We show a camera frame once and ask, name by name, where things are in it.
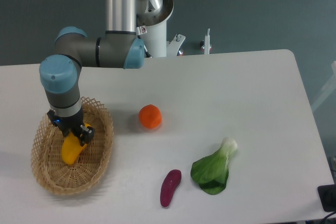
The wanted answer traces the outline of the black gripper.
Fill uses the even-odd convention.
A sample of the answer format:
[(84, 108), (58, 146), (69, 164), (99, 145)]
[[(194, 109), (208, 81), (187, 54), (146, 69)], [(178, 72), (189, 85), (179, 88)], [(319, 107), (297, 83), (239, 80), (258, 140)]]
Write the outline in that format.
[(83, 124), (83, 109), (69, 117), (60, 117), (53, 110), (47, 113), (52, 125), (59, 128), (63, 137), (71, 132), (78, 140), (80, 146), (89, 144), (95, 135), (95, 129), (89, 124)]

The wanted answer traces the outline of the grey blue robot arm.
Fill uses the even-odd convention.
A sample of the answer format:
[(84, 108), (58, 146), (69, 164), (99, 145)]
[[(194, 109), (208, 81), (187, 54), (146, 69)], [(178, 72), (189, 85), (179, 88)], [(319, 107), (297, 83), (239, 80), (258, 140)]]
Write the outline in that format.
[(89, 39), (77, 27), (63, 28), (55, 40), (55, 54), (39, 67), (50, 110), (48, 117), (63, 136), (73, 134), (80, 146), (95, 131), (83, 121), (78, 81), (83, 67), (139, 69), (150, 54), (136, 32), (141, 0), (106, 0), (104, 37)]

